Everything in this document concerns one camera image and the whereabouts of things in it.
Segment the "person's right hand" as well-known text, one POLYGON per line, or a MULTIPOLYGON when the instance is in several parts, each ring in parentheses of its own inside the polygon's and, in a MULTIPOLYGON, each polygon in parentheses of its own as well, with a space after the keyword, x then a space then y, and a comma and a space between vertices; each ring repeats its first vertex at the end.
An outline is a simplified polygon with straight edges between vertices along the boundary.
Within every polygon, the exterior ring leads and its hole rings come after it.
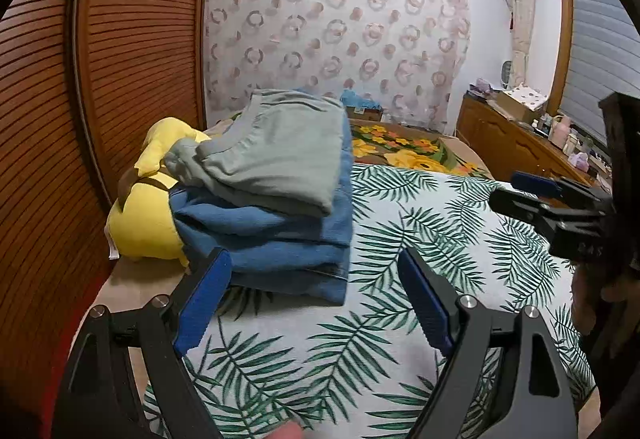
POLYGON ((577 263, 572 297, 575 329, 584 336, 597 336, 611 358, 639 329, 639 281, 628 275, 600 285, 586 266, 577 263))

